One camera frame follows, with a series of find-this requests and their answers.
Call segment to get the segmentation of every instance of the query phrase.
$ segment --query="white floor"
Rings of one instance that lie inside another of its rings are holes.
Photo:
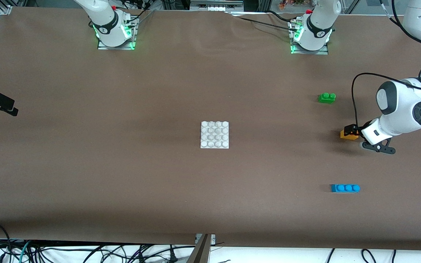
[[[111,246],[109,249],[115,249],[117,246]],[[126,246],[127,255],[132,255],[138,246]],[[150,255],[169,248],[168,245],[157,245],[152,247],[145,253]],[[222,263],[230,260],[229,263],[325,263],[327,256],[331,249],[329,248],[235,248],[235,247],[212,247],[209,263]],[[337,248],[331,258],[331,263],[363,263],[360,249],[341,249]],[[123,254],[122,250],[117,250],[119,254]],[[192,248],[176,249],[175,255],[177,258],[185,258],[192,252]],[[376,259],[376,263],[391,262],[392,250],[372,249],[371,253]],[[65,251],[46,251],[46,255],[54,263],[82,263],[89,252],[65,252]],[[169,258],[170,253],[161,254],[165,258]],[[373,260],[366,253],[366,259],[369,263]],[[95,253],[87,260],[87,263],[98,263],[102,258],[100,252]],[[162,263],[165,260],[162,258],[151,258],[147,263]],[[3,263],[8,263],[8,258],[5,258]],[[105,263],[120,263],[121,258],[108,258]],[[421,251],[398,250],[396,254],[396,263],[421,263]]]

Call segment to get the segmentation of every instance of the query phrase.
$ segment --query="teal cable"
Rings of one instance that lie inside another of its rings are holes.
[[[27,241],[27,243],[25,243],[24,247],[22,248],[22,251],[20,252],[20,257],[19,257],[19,263],[22,263],[22,258],[24,257],[24,252],[27,249],[27,246],[29,245],[30,240]]]

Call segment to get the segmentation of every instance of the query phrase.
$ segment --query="blue lego brick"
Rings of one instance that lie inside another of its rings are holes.
[[[358,193],[360,186],[357,184],[332,184],[332,193]]]

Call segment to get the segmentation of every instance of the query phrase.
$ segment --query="table surface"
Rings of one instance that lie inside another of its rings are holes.
[[[327,56],[291,54],[283,30],[222,12],[154,12],[132,51],[96,50],[88,21],[0,17],[0,92],[20,110],[0,112],[12,237],[421,249],[421,130],[394,138],[395,155],[339,138],[356,74],[421,68],[421,46],[386,17],[339,17]],[[358,79],[361,123],[380,115],[383,81]],[[317,103],[323,92],[336,102]],[[229,149],[200,148],[204,120],[229,121]]]

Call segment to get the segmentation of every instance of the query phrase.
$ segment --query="lego brick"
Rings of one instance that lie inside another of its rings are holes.
[[[228,149],[228,122],[201,122],[201,149]]]
[[[358,193],[360,186],[357,184],[332,184],[332,193]]]
[[[320,94],[318,97],[318,102],[320,103],[326,103],[326,104],[332,104],[335,101],[335,94],[334,93],[327,93],[324,92],[323,94]]]
[[[358,139],[358,135],[353,135],[353,134],[344,135],[344,130],[341,130],[341,139],[357,140]]]

